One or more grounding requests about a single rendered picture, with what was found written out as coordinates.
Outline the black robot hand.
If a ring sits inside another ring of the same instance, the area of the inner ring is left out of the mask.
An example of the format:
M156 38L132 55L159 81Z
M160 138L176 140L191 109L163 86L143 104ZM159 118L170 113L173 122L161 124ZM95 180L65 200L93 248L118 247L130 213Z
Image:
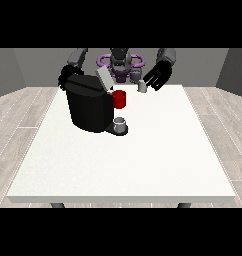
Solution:
M171 77L172 65L169 61L159 61L144 77L146 86L158 91Z
M65 91L65 84L67 83L67 80L70 76L77 74L77 75L83 75L84 71L79 68L78 66L72 66L72 65L65 65L60 73L60 76L58 77L58 86Z

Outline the black coffee machine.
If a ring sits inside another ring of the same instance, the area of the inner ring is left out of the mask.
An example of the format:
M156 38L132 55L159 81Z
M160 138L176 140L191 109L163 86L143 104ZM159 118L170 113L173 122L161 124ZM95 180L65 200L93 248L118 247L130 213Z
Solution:
M104 90L97 76L70 76L65 84L72 122L87 132L109 132L116 136L128 133L128 126L122 133L114 131L114 110L112 92Z

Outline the pale grey machine lid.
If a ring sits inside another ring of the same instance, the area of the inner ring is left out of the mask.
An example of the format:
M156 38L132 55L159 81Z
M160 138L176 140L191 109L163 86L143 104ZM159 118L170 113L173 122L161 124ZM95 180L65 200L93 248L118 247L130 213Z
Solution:
M102 66L102 67L98 68L95 71L95 73L96 73L97 77L100 79L104 89L106 91L109 91L113 87L114 81L113 81L107 67Z

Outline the red pod holder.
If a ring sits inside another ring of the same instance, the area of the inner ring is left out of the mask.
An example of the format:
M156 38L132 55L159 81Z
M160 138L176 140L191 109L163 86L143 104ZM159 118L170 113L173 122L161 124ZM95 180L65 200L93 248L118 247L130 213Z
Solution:
M112 92L113 107L122 109L126 106L126 92L123 90L115 90Z

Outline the grey and purple robot trunk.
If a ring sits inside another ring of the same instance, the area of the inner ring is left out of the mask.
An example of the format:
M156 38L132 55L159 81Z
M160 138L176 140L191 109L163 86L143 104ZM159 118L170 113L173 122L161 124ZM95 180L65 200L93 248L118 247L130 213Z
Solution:
M131 83L138 83L142 79L145 58L139 54L131 54L127 48L112 48L109 54L100 55L96 64L98 67L106 66L117 83L125 83L126 79Z

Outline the small grey cup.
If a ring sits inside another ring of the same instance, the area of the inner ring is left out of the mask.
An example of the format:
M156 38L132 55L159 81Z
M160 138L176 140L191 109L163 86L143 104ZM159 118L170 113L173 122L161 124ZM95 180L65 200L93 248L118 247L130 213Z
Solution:
M122 133L126 129L126 121L123 117L116 117L113 120L113 124L114 124L114 131L117 133Z

